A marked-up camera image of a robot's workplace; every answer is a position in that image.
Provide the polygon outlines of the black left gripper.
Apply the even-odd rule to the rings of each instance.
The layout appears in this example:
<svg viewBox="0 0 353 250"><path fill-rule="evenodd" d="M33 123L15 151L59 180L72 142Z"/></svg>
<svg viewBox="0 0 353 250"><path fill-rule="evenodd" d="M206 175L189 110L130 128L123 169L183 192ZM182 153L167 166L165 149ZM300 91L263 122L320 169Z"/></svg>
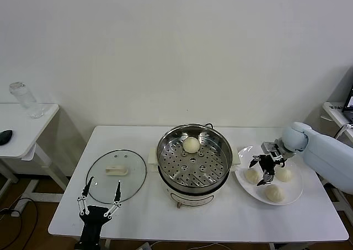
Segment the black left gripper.
<svg viewBox="0 0 353 250"><path fill-rule="evenodd" d="M89 188L94 177L91 177L77 198L80 218L84 223L81 237L74 245L74 249L100 250L100 234L102 227L113 218L115 211L121 207L121 181L117 183L117 188L110 209L101 206L87 205Z"/></svg>

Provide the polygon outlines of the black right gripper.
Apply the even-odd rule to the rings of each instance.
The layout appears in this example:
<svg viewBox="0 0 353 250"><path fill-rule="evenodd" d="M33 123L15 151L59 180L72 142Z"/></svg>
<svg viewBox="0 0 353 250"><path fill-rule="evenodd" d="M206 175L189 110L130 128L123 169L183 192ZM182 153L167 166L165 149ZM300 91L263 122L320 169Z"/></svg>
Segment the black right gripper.
<svg viewBox="0 0 353 250"><path fill-rule="evenodd" d="M263 178L257 183L257 186L269 184L273 181L275 176L275 162L270 155L254 155L250 161L249 168L252 168L259 163L263 170Z"/></svg>

